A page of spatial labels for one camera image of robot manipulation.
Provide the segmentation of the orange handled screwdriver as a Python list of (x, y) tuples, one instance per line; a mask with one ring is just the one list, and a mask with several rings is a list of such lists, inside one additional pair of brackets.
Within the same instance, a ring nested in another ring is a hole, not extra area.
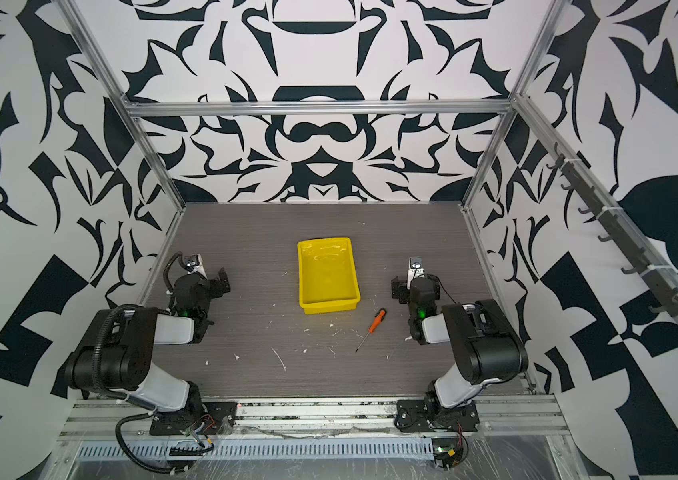
[(369, 326), (367, 333), (364, 335), (363, 339), (361, 340), (360, 344), (358, 347), (355, 349), (355, 352), (358, 353), (359, 350), (362, 348), (366, 340), (378, 329), (378, 327), (382, 324), (384, 321), (385, 317), (387, 314), (387, 310), (385, 308), (381, 308), (377, 314), (375, 315), (371, 325)]

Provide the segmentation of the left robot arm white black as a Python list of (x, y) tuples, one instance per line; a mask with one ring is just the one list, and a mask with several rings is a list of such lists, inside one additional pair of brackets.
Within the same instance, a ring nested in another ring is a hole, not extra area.
[(212, 324), (211, 301), (230, 291), (224, 269), (208, 278), (197, 268), (173, 284), (167, 310), (126, 304), (98, 311), (65, 364), (66, 382), (149, 411), (196, 415), (197, 386), (159, 367), (154, 350), (200, 343)]

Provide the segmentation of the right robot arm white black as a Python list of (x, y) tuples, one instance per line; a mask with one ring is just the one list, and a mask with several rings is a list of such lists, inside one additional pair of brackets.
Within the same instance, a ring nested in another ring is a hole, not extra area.
[(449, 303), (441, 307), (441, 282), (433, 275), (391, 281), (392, 298), (408, 307), (413, 340), (448, 344), (454, 364), (431, 383), (428, 409), (451, 413), (466, 406), (486, 387), (506, 383), (528, 369), (528, 354), (504, 311), (493, 299)]

